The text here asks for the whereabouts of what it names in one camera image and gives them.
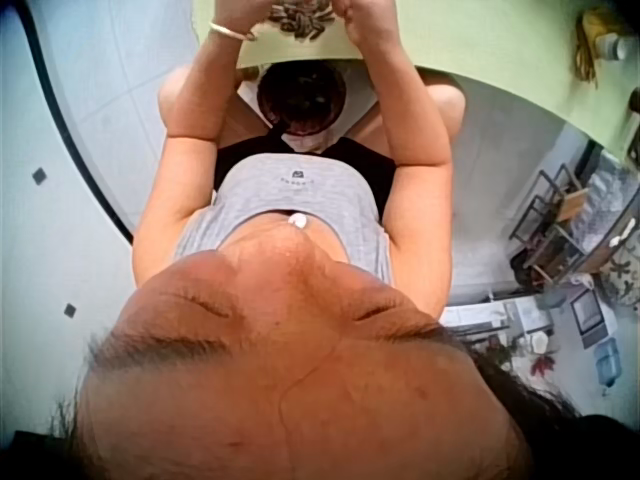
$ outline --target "dark hair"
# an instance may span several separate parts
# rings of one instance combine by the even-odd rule
[[[530,478],[626,478],[638,470],[638,433],[608,417],[580,416],[565,399],[534,390],[482,353],[468,353],[529,446]],[[78,434],[76,405],[61,405],[57,413],[56,447],[37,459],[30,456],[17,476],[33,478],[35,472],[25,469],[36,469],[43,477],[108,478]],[[509,472],[498,478],[509,478]]]

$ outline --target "green table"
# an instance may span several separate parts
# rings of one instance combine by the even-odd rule
[[[203,41],[213,0],[193,0]],[[628,109],[640,84],[639,55],[597,62],[599,87],[573,76],[575,22],[595,0],[397,0],[404,45],[421,67],[463,75],[523,97],[573,124],[619,159],[640,119]],[[315,42],[299,42],[271,25],[244,45],[240,66],[302,59],[355,59],[336,22]]]

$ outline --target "bracelet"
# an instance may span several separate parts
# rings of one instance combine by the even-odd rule
[[[241,33],[234,32],[229,30],[227,27],[223,27],[222,25],[217,25],[213,22],[209,23],[209,27],[212,31],[220,33],[225,37],[235,38],[236,40],[240,40],[241,42],[256,42],[258,41],[258,37],[255,36],[253,32],[249,32],[246,35]]]

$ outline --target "gray tank top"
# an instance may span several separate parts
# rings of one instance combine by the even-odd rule
[[[345,163],[309,155],[261,154],[238,163],[187,226],[175,258],[216,250],[247,220],[277,210],[319,218],[342,241],[349,263],[393,285],[389,237],[366,180]]]

